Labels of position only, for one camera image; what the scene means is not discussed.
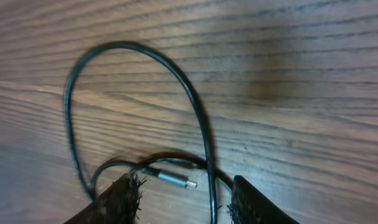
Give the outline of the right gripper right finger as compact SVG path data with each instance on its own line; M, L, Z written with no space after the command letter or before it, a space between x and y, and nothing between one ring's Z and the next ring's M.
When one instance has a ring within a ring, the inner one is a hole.
M234 177L228 208L234 224L299 224L241 175Z

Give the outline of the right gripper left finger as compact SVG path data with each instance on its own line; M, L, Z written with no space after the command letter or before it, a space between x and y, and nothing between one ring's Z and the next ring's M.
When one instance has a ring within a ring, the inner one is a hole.
M134 224L145 180L124 174L64 224Z

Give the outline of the black cable silver plugs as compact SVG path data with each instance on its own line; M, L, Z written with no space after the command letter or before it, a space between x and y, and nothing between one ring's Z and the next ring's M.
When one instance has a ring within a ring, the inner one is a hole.
M73 93L73 88L75 85L75 81L77 80L80 72L85 68L86 64L91 61L91 59L95 58L96 56L102 54L107 50L114 50L114 49L128 49L133 50L135 52L139 52L144 54L148 57L151 57L155 61L159 62L161 65L166 67L178 80L178 82L182 85L183 89L185 90L189 101L193 107L193 110L196 114L197 120L199 122L199 127L202 134L202 139L204 142L204 149L206 158L204 160L200 159L199 157L185 157L183 155L175 155L175 156L162 156L160 158L149 157L144 162L130 162L130 161L108 161L101 165L93 174L90 179L90 183L86 183L86 180L82 173L82 165L78 156L77 147L75 143L75 136L73 133L73 124L71 120L71 97ZM167 56L159 53L156 50L153 50L147 46L141 45L136 42L129 42L129 41L116 41L116 42L108 42L105 44L101 44L91 48L90 50L86 51L75 63L72 67L70 74L67 78L67 82L64 88L64 122L65 128L67 132L67 139L69 142L69 150L72 156L72 162L74 164L75 170L77 172L77 177L81 183L82 189L87 195L90 203L94 203L95 200L99 199L100 197L97 195L96 192L96 184L98 177L101 175L103 171L107 168L114 167L114 166L125 166L131 169L130 175L135 174L136 172L142 172L146 175L151 175L153 177L161 176L165 181L175 182L176 184L183 183L185 186L188 185L187 179L183 176L178 176L174 173L167 174L163 170L155 169L151 167L151 164L156 162L180 162L183 164L187 164L195 169L204 170L207 172L208 175L208 185L209 185L209 200L210 200L210 222L217 223L218 222L218 209L219 206L217 205L217 187L216 181L219 180L222 185L224 185L229 190L232 188L232 184L230 179L224 175L223 172L218 170L215 167L214 156L213 156L213 140L210 132L210 124L207 117L207 114L202 107L201 100L197 95L194 87L190 83L189 79L186 77L184 72Z

